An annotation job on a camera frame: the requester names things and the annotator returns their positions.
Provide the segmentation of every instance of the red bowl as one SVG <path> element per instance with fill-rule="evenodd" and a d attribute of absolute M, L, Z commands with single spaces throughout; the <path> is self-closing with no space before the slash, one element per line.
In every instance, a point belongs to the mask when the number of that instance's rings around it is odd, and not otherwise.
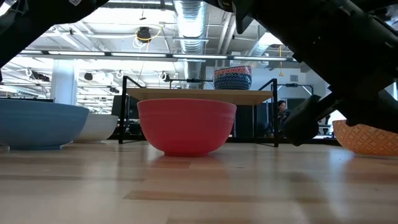
<path fill-rule="evenodd" d="M 236 106 L 213 100 L 159 99 L 138 102 L 146 139 L 166 156 L 206 156 L 232 130 Z"/>

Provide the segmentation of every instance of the light wood surface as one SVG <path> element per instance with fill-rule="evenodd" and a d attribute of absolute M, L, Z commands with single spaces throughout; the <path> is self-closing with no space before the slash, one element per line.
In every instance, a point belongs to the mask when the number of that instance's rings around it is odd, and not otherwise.
<path fill-rule="evenodd" d="M 395 224 L 398 161 L 341 147 L 225 144 L 203 158 L 146 142 L 0 147 L 1 224 Z"/>
<path fill-rule="evenodd" d="M 272 97 L 271 91 L 251 90 L 165 90 L 129 88 L 127 89 L 127 93 L 138 100 L 189 98 L 218 100 L 235 105 L 258 105 Z"/>

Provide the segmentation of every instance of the blue bowl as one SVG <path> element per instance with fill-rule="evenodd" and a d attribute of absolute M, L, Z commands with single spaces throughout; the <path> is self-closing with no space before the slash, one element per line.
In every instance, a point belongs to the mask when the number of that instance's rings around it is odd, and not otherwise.
<path fill-rule="evenodd" d="M 73 141 L 88 109 L 58 103 L 0 100 L 0 145 L 10 150 L 52 150 Z"/>
<path fill-rule="evenodd" d="M 251 87 L 251 67 L 238 66 L 215 71 L 216 90 L 249 90 Z"/>

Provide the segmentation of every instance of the orange bowl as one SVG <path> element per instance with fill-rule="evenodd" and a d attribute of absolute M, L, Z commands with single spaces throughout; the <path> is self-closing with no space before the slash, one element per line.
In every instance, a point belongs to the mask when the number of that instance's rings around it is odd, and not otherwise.
<path fill-rule="evenodd" d="M 346 120 L 334 121 L 337 141 L 345 148 L 364 156 L 398 157 L 398 134 L 364 124 L 349 127 Z"/>

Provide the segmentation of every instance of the white bowl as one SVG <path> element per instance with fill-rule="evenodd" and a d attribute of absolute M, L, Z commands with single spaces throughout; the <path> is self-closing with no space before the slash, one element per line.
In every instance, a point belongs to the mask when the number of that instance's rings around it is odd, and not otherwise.
<path fill-rule="evenodd" d="M 99 142 L 112 134 L 118 123 L 118 117 L 105 114 L 89 114 L 80 135 L 73 142 Z"/>

